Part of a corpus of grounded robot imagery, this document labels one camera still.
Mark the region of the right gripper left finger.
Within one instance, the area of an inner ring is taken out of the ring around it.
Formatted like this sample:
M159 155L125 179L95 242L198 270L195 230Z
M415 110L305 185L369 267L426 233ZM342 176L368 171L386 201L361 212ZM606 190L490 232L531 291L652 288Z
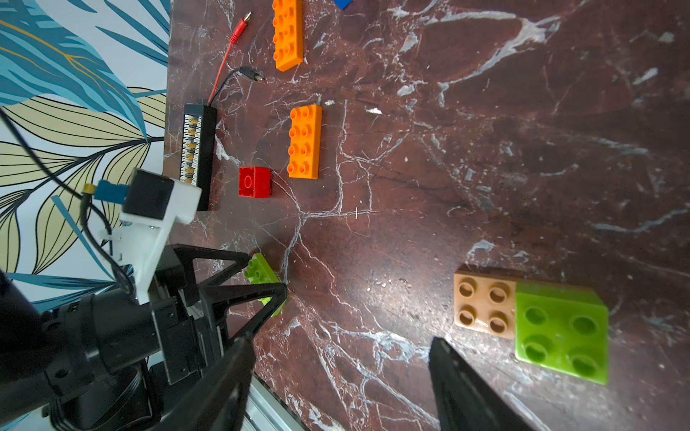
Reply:
M246 338L235 339L224 357L154 429L241 429L255 360L253 343Z

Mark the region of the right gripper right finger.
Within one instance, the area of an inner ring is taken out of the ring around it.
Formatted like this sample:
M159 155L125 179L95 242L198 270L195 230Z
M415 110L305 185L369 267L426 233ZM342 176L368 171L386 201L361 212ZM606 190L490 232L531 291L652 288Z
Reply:
M530 429L445 339L431 342L429 372L442 430Z

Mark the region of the green 2x4 brick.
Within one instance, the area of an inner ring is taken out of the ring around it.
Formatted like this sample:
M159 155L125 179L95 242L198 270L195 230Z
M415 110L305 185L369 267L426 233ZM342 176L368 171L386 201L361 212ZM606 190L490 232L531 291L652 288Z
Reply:
M266 258L261 253L255 253L244 270L244 277L251 285L279 283L280 280Z

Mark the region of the tan 2x4 brick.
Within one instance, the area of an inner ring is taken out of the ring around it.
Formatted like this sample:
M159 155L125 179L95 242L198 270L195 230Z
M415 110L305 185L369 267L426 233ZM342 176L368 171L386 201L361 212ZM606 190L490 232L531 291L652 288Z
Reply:
M457 271L453 282L456 326L515 339L517 280Z

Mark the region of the red 2x2 brick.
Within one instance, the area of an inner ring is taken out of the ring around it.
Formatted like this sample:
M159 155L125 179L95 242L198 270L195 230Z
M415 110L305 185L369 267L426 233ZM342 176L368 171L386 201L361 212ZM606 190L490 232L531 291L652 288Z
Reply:
M252 199L269 199L272 194L272 171L266 167L240 167L238 196Z

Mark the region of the green 2x2 brick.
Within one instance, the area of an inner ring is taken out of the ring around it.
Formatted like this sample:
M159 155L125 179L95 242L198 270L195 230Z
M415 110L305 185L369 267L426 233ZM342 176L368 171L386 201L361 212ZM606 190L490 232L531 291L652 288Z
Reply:
M609 310L590 288L517 282L515 356L595 384L608 383Z

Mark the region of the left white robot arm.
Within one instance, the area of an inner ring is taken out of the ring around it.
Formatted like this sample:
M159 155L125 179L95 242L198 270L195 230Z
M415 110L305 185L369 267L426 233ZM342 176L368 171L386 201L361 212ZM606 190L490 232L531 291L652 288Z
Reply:
M253 339L287 298L235 285L243 252L165 247L141 305L120 290L39 312L1 276L1 422L57 430L238 430Z

